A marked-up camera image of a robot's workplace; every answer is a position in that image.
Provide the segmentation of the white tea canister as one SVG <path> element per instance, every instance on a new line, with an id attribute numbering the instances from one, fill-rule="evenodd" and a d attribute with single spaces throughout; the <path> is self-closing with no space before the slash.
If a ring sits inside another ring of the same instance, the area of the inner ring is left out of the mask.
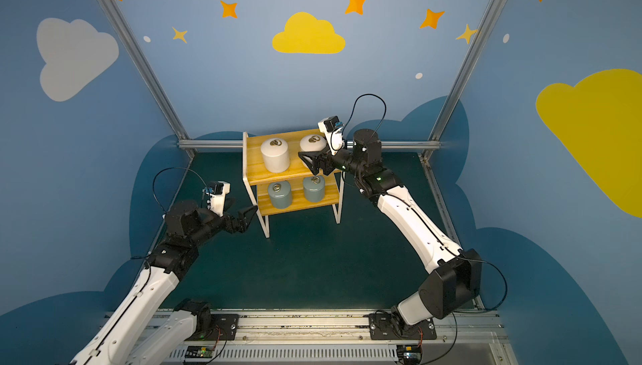
<path id="1" fill-rule="evenodd" d="M 289 144 L 285 139 L 266 139 L 261 144 L 260 151 L 263 164 L 268 172 L 279 174 L 289 169 Z"/>
<path id="2" fill-rule="evenodd" d="M 327 140 L 319 134 L 308 134 L 299 141 L 300 153 L 321 152 L 328 147 Z"/>

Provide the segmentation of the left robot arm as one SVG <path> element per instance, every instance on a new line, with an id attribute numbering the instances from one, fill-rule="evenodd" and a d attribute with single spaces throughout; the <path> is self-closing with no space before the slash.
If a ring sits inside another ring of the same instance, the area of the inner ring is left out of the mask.
<path id="1" fill-rule="evenodd" d="M 209 336 L 215 327 L 210 307 L 186 300 L 143 343 L 138 340 L 158 308 L 176 289 L 199 256 L 199 249 L 225 231 L 244 233 L 257 206 L 236 216 L 215 212 L 195 201 L 175 204 L 166 214 L 163 240 L 145 259 L 130 292 L 107 323 L 72 359 L 73 364 L 160 364 L 188 338 Z"/>

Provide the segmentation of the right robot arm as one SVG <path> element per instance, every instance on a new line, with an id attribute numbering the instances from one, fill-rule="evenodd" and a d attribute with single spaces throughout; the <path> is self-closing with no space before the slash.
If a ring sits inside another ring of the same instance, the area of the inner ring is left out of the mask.
<path id="1" fill-rule="evenodd" d="M 335 119 L 319 123 L 327 146 L 304 151 L 299 159 L 316 175 L 339 170 L 352 174 L 359 193 L 386 215 L 409 241 L 428 277 L 418 290 L 401 301 L 392 313 L 399 326 L 414 326 L 430 318 L 443 319 L 477 297 L 483 261 L 473 249 L 463 251 L 416 204 L 406 185 L 383 164 L 381 141 L 372 129 L 354 135 L 347 149 L 343 127 Z"/>

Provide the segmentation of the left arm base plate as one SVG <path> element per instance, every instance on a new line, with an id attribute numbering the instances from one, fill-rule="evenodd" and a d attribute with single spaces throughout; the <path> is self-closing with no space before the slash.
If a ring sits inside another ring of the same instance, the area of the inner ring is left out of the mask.
<path id="1" fill-rule="evenodd" d="M 240 316 L 233 313 L 209 313 L 197 316 L 197 328 L 188 341 L 233 341 Z"/>

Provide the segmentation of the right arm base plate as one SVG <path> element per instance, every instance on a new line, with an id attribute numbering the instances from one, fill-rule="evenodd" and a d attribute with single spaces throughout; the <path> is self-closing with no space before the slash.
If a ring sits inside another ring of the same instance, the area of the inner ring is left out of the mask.
<path id="1" fill-rule="evenodd" d="M 436 340 L 436 326 L 431 318 L 410 325 L 400 315 L 381 310 L 367 318 L 372 340 Z"/>

